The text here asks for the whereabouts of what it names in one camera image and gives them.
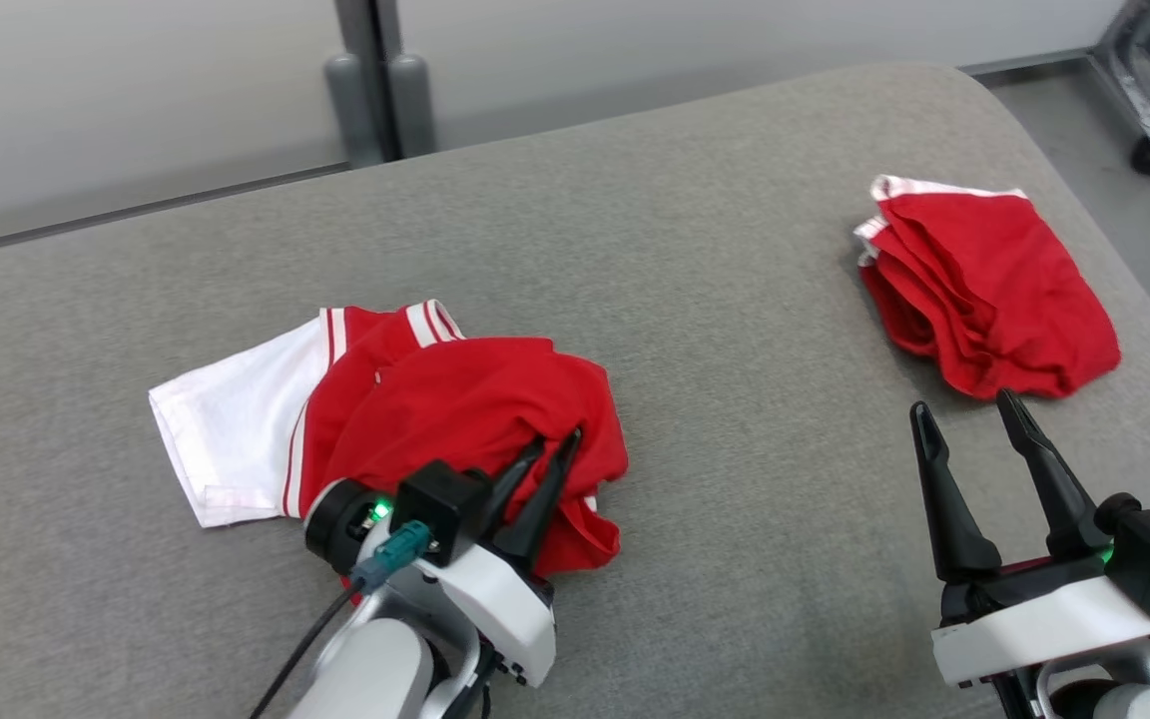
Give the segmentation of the red and white jersey shirt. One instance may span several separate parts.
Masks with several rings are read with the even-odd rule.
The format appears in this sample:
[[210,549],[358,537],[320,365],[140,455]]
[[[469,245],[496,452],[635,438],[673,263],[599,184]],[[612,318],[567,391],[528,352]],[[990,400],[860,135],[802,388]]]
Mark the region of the red and white jersey shirt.
[[607,372],[547,338],[471,341],[435,300],[393,313],[320,309],[274,341],[151,388],[148,400],[204,527],[306,518],[338,479],[394,494],[434,460],[494,476],[538,438],[540,459],[506,504],[514,523],[578,431],[537,569],[595,569],[621,549],[619,527],[595,505],[629,468]]

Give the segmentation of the red shorts with white trim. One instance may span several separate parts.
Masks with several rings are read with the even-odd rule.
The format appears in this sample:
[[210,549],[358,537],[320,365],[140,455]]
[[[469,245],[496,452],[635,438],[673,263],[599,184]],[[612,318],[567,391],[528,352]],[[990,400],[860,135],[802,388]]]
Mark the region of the red shorts with white trim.
[[894,345],[954,391],[1070,397],[1121,364],[1112,319],[1023,192],[877,176],[871,198],[862,285]]

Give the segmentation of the grey metal partition post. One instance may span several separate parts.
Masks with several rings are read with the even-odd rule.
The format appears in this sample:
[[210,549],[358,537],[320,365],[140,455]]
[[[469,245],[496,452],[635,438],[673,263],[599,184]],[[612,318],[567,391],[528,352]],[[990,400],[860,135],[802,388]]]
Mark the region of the grey metal partition post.
[[343,49],[323,74],[352,169],[438,150],[429,68],[402,45],[398,1],[332,0]]

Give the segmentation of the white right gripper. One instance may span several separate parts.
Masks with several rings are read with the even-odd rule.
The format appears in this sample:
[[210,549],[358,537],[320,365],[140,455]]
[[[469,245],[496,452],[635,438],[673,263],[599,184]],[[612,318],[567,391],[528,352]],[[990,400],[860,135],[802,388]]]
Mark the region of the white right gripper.
[[1037,492],[1051,559],[1002,567],[954,482],[929,405],[908,410],[931,563],[944,583],[931,658],[949,686],[1150,638],[1150,614],[1105,576],[1101,552],[1112,538],[1095,526],[1096,505],[1076,474],[1021,396],[1005,388],[996,408]]

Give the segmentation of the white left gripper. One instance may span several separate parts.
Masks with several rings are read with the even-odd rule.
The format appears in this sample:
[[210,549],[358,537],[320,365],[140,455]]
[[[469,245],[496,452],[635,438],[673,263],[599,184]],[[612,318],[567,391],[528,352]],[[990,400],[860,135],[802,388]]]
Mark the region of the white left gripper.
[[514,519],[507,519],[508,506],[546,450],[546,437],[538,435],[526,442],[492,479],[482,537],[492,537],[494,550],[505,559],[474,545],[447,567],[425,559],[415,561],[423,576],[435,579],[434,591],[448,602],[450,615],[469,624],[503,653],[508,665],[520,666],[521,676],[531,687],[544,684],[555,665],[555,614],[518,569],[531,574],[538,563],[581,438],[583,428],[575,428],[552,451],[542,477],[521,502]]

